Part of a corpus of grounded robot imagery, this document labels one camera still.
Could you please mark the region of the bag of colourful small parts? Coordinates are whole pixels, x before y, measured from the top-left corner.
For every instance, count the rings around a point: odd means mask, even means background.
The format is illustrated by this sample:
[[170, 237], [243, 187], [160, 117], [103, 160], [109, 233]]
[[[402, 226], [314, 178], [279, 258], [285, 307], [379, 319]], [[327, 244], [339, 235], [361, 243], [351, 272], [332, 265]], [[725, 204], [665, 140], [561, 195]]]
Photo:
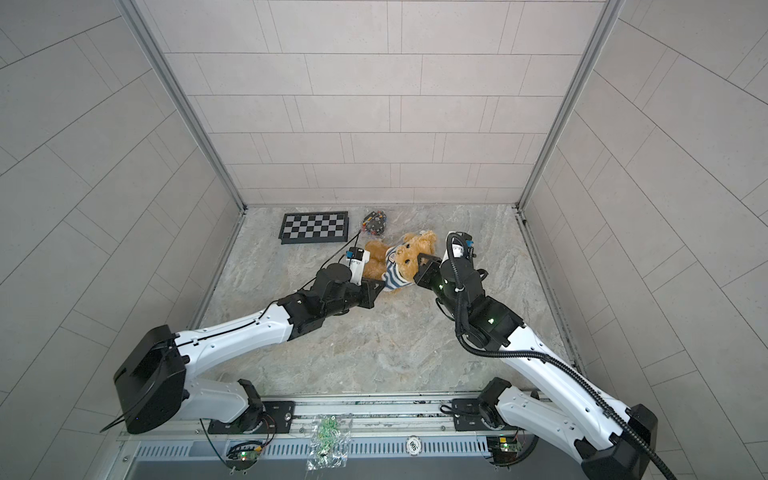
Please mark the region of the bag of colourful small parts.
[[361, 231], [372, 236], [380, 237], [384, 234], [386, 225], [387, 215], [384, 211], [371, 211], [362, 220]]

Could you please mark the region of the aluminium mounting rail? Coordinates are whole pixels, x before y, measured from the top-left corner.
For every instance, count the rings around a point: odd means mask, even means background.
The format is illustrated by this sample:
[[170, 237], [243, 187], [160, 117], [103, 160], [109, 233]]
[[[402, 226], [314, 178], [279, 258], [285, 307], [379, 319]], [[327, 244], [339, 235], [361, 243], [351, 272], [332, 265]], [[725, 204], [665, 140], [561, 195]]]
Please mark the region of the aluminium mounting rail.
[[[216, 472], [236, 479], [253, 478], [266, 463], [278, 460], [298, 461], [307, 468], [312, 424], [318, 415], [352, 416], [351, 445], [346, 466], [358, 459], [477, 458], [483, 463], [491, 464], [486, 445], [488, 436], [517, 437], [523, 447], [516, 464], [529, 457], [537, 446], [550, 445], [559, 449], [519, 428], [511, 432], [457, 432], [453, 420], [440, 412], [440, 406], [454, 398], [478, 397], [479, 394], [470, 392], [465, 395], [267, 398], [264, 403], [296, 403], [287, 434], [213, 435], [207, 432], [210, 422], [207, 419], [171, 421], [146, 434], [120, 434], [116, 459], [103, 476], [106, 479], [136, 477], [139, 468], [149, 464], [181, 464], [192, 468], [210, 463]], [[405, 451], [406, 439], [412, 435], [418, 436], [423, 443], [419, 456], [410, 456]], [[227, 452], [232, 446], [250, 440], [263, 441], [264, 450], [251, 468], [235, 470], [233, 464], [226, 459]]]

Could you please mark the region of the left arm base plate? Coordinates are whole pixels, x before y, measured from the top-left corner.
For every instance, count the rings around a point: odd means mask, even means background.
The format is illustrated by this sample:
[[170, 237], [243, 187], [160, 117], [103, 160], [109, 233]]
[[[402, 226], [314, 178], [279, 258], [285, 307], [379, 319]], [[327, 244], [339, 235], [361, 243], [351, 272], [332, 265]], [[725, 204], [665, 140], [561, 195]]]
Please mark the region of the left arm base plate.
[[267, 401], [249, 406], [231, 423], [211, 420], [207, 432], [213, 435], [287, 434], [295, 407], [293, 401]]

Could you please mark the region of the brown teddy bear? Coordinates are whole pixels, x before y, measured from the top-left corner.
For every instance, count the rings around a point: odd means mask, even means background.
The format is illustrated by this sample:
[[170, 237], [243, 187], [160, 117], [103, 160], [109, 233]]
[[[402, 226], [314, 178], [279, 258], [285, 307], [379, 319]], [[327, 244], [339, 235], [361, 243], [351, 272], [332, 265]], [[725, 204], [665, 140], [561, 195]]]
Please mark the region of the brown teddy bear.
[[371, 240], [364, 247], [370, 252], [370, 260], [365, 265], [363, 277], [382, 280], [382, 275], [385, 272], [386, 252], [393, 246], [399, 246], [397, 263], [400, 273], [412, 284], [419, 269], [418, 256], [420, 254], [433, 255], [436, 242], [437, 236], [432, 230], [421, 231], [418, 234], [408, 233], [398, 244], [392, 246], [380, 240]]

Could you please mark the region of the round white sticker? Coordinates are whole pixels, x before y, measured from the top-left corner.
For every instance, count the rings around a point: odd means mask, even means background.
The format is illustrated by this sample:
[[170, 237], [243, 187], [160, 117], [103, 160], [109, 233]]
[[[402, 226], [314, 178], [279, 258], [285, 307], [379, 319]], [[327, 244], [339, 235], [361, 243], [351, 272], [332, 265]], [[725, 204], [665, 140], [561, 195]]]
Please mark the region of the round white sticker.
[[418, 436], [412, 435], [406, 439], [405, 451], [410, 456], [419, 456], [423, 450], [423, 443]]

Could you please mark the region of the left green circuit board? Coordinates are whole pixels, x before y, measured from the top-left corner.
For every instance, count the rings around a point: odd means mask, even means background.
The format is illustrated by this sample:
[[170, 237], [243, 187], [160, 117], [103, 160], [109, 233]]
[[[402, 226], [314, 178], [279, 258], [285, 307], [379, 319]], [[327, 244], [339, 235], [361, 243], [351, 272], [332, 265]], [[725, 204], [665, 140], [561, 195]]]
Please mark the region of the left green circuit board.
[[264, 447], [263, 441], [246, 441], [232, 446], [227, 452], [226, 459], [233, 464], [235, 470], [247, 470], [257, 463]]

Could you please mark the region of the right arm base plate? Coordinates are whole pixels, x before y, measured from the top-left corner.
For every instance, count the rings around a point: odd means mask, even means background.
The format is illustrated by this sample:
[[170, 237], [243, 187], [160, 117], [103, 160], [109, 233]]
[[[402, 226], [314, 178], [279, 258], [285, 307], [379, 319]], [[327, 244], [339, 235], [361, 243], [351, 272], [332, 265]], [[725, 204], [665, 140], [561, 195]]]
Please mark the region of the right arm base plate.
[[483, 416], [485, 405], [476, 398], [454, 398], [447, 404], [440, 406], [440, 412], [449, 416], [454, 423], [457, 432], [470, 431], [503, 431], [511, 432], [518, 429], [517, 426], [489, 421]]

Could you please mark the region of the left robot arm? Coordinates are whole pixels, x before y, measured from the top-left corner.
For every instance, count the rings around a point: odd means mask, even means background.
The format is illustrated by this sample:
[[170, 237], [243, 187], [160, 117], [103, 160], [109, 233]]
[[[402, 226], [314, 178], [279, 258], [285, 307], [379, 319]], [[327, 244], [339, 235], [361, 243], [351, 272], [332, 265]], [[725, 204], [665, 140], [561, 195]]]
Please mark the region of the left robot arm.
[[168, 421], [220, 423], [228, 433], [264, 424], [265, 407], [248, 380], [219, 382], [203, 373], [250, 351], [288, 342], [319, 329], [354, 307], [371, 309], [382, 280], [359, 268], [334, 263], [316, 274], [310, 288], [271, 302], [265, 309], [213, 327], [178, 333], [168, 325], [149, 330], [117, 369], [113, 380], [128, 433], [154, 430]]

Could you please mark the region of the black white checkerboard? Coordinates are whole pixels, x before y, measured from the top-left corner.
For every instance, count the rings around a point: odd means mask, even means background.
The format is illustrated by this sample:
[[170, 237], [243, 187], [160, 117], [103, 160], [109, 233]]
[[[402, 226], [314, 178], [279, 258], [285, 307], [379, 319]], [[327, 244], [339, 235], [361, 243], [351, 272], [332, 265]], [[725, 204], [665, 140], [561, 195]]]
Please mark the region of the black white checkerboard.
[[347, 211], [286, 213], [278, 232], [283, 245], [338, 243], [348, 238]]

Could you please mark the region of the clear bag green parts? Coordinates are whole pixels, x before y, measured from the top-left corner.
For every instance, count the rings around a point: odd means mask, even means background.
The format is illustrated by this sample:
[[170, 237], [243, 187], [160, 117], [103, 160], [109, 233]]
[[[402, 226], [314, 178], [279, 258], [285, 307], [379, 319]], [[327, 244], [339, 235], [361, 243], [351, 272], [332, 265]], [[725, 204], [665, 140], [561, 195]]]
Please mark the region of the clear bag green parts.
[[309, 440], [308, 471], [346, 466], [352, 424], [351, 415], [318, 415], [314, 419]]

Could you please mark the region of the striped knit bear sweater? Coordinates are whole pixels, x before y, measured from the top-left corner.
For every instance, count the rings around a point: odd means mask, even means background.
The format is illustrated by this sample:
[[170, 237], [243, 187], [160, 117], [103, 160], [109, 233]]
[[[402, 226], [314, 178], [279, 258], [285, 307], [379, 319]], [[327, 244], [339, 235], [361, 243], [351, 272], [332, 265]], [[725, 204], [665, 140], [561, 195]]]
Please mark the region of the striped knit bear sweater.
[[398, 290], [411, 284], [411, 282], [400, 273], [397, 263], [398, 249], [399, 246], [393, 246], [386, 252], [385, 272], [382, 275], [382, 280], [385, 283], [385, 292]]

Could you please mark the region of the right circuit board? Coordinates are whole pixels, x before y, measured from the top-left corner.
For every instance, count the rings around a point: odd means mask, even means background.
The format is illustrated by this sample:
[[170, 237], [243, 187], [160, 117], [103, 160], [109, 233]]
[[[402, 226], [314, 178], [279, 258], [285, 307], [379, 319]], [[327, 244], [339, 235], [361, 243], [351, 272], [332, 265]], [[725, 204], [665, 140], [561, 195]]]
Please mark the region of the right circuit board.
[[486, 445], [489, 462], [500, 467], [509, 467], [518, 462], [523, 445], [517, 437], [488, 436]]

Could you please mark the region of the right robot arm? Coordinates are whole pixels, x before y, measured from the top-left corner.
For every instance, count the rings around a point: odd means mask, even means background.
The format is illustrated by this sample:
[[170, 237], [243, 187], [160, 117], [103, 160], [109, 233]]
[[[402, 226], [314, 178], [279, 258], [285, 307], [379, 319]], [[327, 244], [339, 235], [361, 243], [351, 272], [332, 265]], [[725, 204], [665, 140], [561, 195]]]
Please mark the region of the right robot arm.
[[448, 311], [470, 354], [498, 359], [547, 396], [541, 401], [495, 378], [471, 415], [490, 428], [519, 428], [574, 458], [590, 479], [640, 479], [656, 460], [658, 420], [642, 404], [629, 407], [602, 392], [560, 359], [521, 317], [485, 294], [486, 272], [469, 258], [418, 257], [415, 283]]

